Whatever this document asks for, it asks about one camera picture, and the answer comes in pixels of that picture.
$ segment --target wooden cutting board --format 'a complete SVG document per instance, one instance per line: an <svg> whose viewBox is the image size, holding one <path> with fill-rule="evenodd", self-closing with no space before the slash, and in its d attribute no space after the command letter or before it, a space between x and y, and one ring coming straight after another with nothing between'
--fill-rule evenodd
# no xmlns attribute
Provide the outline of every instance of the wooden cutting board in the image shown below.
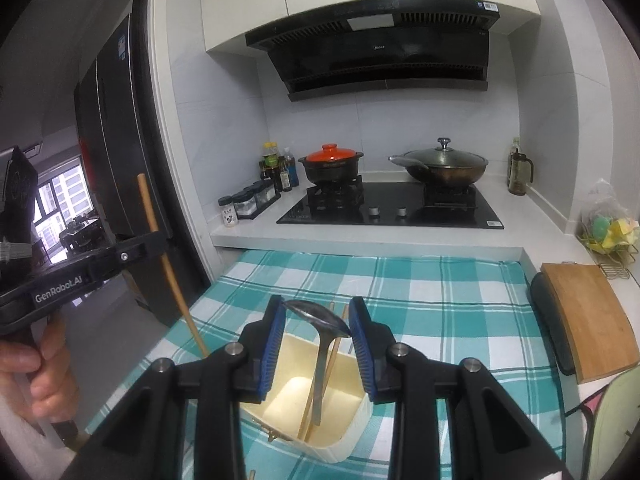
<svg viewBox="0 0 640 480"><path fill-rule="evenodd" d="M636 336L609 282L595 265L542 264L556 298L578 384L640 361Z"/></svg>

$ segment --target refrigerator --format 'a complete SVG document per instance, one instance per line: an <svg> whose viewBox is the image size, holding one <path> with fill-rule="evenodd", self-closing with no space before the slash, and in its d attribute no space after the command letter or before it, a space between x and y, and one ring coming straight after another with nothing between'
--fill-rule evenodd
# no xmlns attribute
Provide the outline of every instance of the refrigerator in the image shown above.
<svg viewBox="0 0 640 480"><path fill-rule="evenodd" d="M158 156L154 124L145 123L136 93L136 37L128 15L100 50L74 94L82 164L96 207L112 241L149 232L137 176L145 173L159 228L168 239L168 256L190 306L206 290L208 279L172 193L162 192L166 164ZM172 186L164 182L164 189ZM165 325L179 317L158 258L130 268L126 276L139 289L139 302Z"/></svg>

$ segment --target wooden chopstick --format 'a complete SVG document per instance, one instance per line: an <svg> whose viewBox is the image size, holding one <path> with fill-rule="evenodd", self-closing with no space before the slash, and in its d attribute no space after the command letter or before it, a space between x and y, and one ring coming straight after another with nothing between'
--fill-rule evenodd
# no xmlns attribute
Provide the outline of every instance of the wooden chopstick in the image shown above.
<svg viewBox="0 0 640 480"><path fill-rule="evenodd" d="M342 319L346 319L348 312L348 306L345 305L342 310ZM331 347L331 353L329 354L329 359L326 364L326 368L324 371L324 383L322 384L322 397L324 397L324 393L326 391L326 387L329 384L329 377L331 372L334 370L335 360L338 357L338 348L340 348L340 341L342 338L337 337L334 340L334 345ZM302 422L300 423L300 430L298 431L298 439L306 442L311 436L311 432L313 431L313 427L311 425L311 401L313 399L313 390L314 390L314 381L311 381L311 389L309 390L309 395L306 398L305 411L302 414Z"/></svg>
<svg viewBox="0 0 640 480"><path fill-rule="evenodd" d="M156 213L154 212L154 206L151 202L151 195L149 195L149 187L146 182L146 175L144 173L140 173L138 175L138 187L140 188L140 196L142 197L142 204L145 208L146 222L148 222L149 224L149 229L153 233L159 231L160 229L158 228ZM178 309L184 317L184 320L189 327L189 331L191 332L193 339L196 341L200 352L202 352L202 356L206 357L209 355L209 349L204 344L204 341L198 333L196 324L193 322L193 318L191 317L191 313L189 312L189 307L184 301L184 296L182 295L182 291L180 290L180 285L178 285L178 280L175 279L174 268L171 266L169 256L167 256L166 253L163 253L162 256L160 256L160 261L162 262L162 270L164 270L164 276L169 283L169 287L171 287L171 292L174 295L175 303L178 304Z"/></svg>

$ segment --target range hood vent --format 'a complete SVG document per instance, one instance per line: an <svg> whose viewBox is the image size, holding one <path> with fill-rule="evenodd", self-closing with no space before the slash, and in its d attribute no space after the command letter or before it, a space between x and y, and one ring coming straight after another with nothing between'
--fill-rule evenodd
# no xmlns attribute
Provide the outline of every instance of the range hood vent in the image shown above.
<svg viewBox="0 0 640 480"><path fill-rule="evenodd" d="M359 0L256 28L292 101L366 89L486 90L489 28L500 17L477 0Z"/></svg>

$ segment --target checkered tablecloth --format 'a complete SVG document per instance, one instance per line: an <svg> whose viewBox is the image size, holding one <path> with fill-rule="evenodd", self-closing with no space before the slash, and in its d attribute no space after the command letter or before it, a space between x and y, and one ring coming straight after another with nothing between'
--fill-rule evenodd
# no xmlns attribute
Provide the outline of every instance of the checkered tablecloth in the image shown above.
<svg viewBox="0 0 640 480"><path fill-rule="evenodd" d="M238 338L260 319L271 294L329 304L363 296L373 320L390 326L396 339L427 357L458 363L480 359L511 394L553 449L564 455L562 397L558 373L527 299L516 262L465 258L367 258L247 251L192 307L210 349ZM286 332L313 340L316 330L289 313ZM341 350L349 350L349 341ZM159 357L185 363L199 357L187 325L178 321L138 364L89 424L91 433L149 364ZM375 406L352 455L337 464L318 462L242 422L247 470L257 480L386 478L394 407ZM438 406L442 478L450 478L446 410ZM188 414L185 479L193 477L194 409Z"/></svg>

